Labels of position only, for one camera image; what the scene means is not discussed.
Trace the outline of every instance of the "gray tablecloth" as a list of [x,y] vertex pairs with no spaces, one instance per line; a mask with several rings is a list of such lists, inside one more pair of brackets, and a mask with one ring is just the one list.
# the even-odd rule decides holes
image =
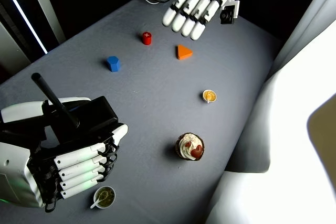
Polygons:
[[[39,72],[59,97],[104,95],[120,122],[129,126],[114,171],[103,183],[116,190],[111,208],[89,209],[96,186],[60,200],[50,214],[2,202],[2,223],[187,224],[201,219],[279,41],[243,18],[220,25],[218,15],[192,41],[161,25],[168,7],[133,0],[0,86],[1,108],[45,100],[30,79]],[[139,38],[146,30],[153,36],[150,46]],[[177,60],[178,44],[194,55]],[[120,59],[119,72],[105,66],[108,56]],[[202,101],[205,89],[217,92],[215,103]],[[173,152],[185,132],[205,142],[198,162]]]

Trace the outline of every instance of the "orange component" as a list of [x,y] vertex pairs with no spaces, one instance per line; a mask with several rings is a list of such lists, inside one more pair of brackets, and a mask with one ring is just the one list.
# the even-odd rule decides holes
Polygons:
[[179,60],[184,60],[186,58],[189,58],[193,55],[193,52],[189,49],[186,48],[185,46],[178,45],[177,46],[177,58]]

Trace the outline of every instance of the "cupcake frosting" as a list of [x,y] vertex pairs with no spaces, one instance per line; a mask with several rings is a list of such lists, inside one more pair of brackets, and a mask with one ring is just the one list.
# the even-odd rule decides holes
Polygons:
[[196,157],[193,157],[191,152],[199,145],[203,149],[202,141],[197,136],[191,133],[185,134],[179,143],[180,153],[184,158],[195,160]]

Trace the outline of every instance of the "red heart topping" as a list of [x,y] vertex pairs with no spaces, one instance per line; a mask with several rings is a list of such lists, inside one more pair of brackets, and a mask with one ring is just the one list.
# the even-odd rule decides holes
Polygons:
[[191,151],[191,155],[195,158],[200,158],[202,155],[203,149],[201,145],[198,145],[196,149]]

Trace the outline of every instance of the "white led light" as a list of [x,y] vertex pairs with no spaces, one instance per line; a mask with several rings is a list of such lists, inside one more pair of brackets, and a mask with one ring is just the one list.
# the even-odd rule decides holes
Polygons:
[[45,54],[47,54],[48,51],[46,50],[46,48],[45,48],[44,45],[42,44],[41,40],[40,40],[39,37],[37,36],[35,30],[33,29],[31,23],[29,22],[29,20],[28,20],[28,18],[27,18],[27,16],[25,15],[25,13],[23,12],[21,6],[20,6],[19,3],[17,2],[17,0],[12,0],[12,1],[14,2],[16,8],[19,10],[19,12],[20,12],[22,18],[25,20],[25,22],[26,22],[27,26],[29,27],[30,31],[33,33],[35,39],[37,40],[37,42],[38,42],[39,45],[41,46],[43,52],[44,52]]

